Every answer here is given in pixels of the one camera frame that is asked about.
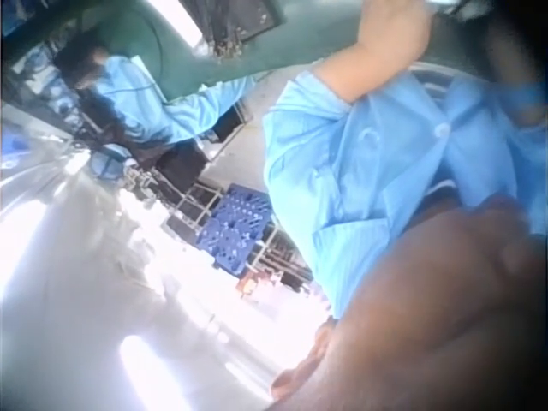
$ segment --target hand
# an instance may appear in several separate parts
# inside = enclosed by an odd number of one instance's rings
[[[329,342],[337,321],[329,317],[316,331],[314,345],[308,356],[293,370],[284,370],[272,383],[271,394],[275,401],[280,401],[296,392],[316,371],[329,348]]]
[[[545,275],[511,200],[442,212],[367,274],[318,369],[273,409],[545,409],[524,405],[545,393]]]
[[[431,27],[426,0],[365,0],[358,43],[399,72],[425,52]]]

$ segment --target wall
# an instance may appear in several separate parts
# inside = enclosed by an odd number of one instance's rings
[[[280,68],[267,75],[245,98],[253,120],[206,167],[200,179],[206,183],[227,188],[230,183],[266,191],[265,135],[263,117],[276,103],[287,82],[308,66]]]
[[[195,92],[201,84],[309,63],[355,39],[361,0],[270,3],[283,24],[250,40],[241,56],[230,59],[195,56],[144,0],[122,1],[120,11],[103,22],[101,31],[112,52],[142,56],[168,100]]]

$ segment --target coat button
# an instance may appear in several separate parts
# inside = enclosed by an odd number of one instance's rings
[[[434,129],[434,135],[439,139],[449,137],[451,134],[451,125],[448,122],[438,124]]]

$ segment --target cable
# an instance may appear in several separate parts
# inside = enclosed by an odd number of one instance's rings
[[[154,38],[156,39],[156,45],[158,48],[158,60],[159,60],[159,73],[158,73],[158,81],[154,81],[153,83],[149,84],[148,86],[143,87],[137,87],[137,88],[125,88],[122,90],[115,90],[113,92],[107,92],[106,94],[118,94],[119,92],[141,92],[143,90],[148,90],[149,88],[155,87],[161,80],[162,77],[164,77],[164,48],[162,46],[162,42],[160,41],[160,36],[158,35],[158,30],[156,30],[156,27],[154,24],[150,21],[150,19],[141,11],[137,9],[129,9],[130,12],[135,13],[138,15],[145,23],[146,25],[151,29],[152,34],[154,35]]]

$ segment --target blue plastic pallet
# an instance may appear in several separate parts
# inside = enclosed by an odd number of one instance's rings
[[[239,277],[255,242],[271,219],[267,194],[232,184],[201,230],[196,247],[215,257],[217,265]]]

